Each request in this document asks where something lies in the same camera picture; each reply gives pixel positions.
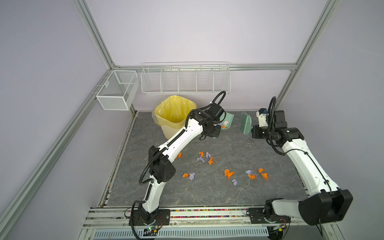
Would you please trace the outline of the green hand brush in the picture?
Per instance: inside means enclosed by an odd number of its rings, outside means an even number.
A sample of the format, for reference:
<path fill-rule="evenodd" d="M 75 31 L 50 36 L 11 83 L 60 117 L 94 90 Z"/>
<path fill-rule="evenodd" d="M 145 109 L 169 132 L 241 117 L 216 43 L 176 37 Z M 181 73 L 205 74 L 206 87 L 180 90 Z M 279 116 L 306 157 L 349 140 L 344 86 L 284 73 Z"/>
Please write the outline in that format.
<path fill-rule="evenodd" d="M 240 130 L 244 135 L 248 135 L 252 130 L 252 118 L 246 112 L 242 112 Z"/>

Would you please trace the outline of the green plastic dustpan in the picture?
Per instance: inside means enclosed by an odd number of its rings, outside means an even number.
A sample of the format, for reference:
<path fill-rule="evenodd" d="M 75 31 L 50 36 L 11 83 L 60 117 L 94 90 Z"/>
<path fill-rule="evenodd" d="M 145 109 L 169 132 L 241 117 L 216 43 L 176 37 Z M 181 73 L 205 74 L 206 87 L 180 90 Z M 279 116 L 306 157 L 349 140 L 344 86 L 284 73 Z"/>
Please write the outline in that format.
<path fill-rule="evenodd" d="M 225 129 L 222 128 L 223 130 L 227 130 L 227 129 L 229 129 L 231 127 L 233 119 L 234 119 L 234 116 L 235 116 L 234 114 L 231 114 L 231 113 L 228 113 L 228 112 L 225 112 L 225 113 L 223 113 L 221 115 L 221 117 L 220 117 L 220 121 L 221 122 L 219 123 L 219 125 L 226 127 Z"/>

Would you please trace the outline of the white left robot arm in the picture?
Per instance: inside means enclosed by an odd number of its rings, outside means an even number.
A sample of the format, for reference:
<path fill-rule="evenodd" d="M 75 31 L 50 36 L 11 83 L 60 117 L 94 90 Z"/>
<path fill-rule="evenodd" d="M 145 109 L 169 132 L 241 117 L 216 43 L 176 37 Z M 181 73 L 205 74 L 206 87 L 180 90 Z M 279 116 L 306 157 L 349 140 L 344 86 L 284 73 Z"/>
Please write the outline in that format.
<path fill-rule="evenodd" d="M 158 210 L 163 189 L 176 173 L 173 162 L 178 154 L 196 137 L 200 137 L 200 141 L 219 137 L 221 116 L 227 114 L 221 106 L 226 94 L 221 91 L 207 106 L 191 110 L 176 134 L 160 146 L 149 149 L 148 163 L 139 178 L 139 185 L 148 184 L 148 188 L 144 199 L 135 202 L 143 215 L 153 215 Z"/>

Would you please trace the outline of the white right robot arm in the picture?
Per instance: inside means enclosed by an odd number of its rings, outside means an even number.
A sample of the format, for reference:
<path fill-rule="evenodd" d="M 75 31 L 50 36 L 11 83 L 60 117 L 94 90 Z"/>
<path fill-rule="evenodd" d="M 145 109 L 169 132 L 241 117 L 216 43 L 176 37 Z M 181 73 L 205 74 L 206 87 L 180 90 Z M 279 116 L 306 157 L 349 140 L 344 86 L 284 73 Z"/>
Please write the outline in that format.
<path fill-rule="evenodd" d="M 265 139 L 275 153 L 287 156 L 302 181 L 305 200 L 270 199 L 265 203 L 265 215 L 299 218 L 309 226 L 339 222 L 349 210 L 353 195 L 341 189 L 324 171 L 310 151 L 303 134 L 290 128 L 282 110 L 276 110 L 276 97 L 267 109 L 257 113 L 258 125 L 252 128 L 254 139 Z"/>

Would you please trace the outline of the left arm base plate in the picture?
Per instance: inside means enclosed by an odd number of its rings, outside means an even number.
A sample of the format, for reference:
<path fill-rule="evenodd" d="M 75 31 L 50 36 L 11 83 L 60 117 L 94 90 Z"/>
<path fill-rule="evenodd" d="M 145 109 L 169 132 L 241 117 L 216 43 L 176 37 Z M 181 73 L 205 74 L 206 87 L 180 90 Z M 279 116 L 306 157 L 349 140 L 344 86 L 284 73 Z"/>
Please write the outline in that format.
<path fill-rule="evenodd" d="M 131 226 L 134 224 L 134 226 L 168 226 L 170 224 L 170 219 L 170 209 L 157 209 L 153 213 L 148 213 L 144 209 L 133 210 L 133 216 L 130 217 L 129 225 Z"/>

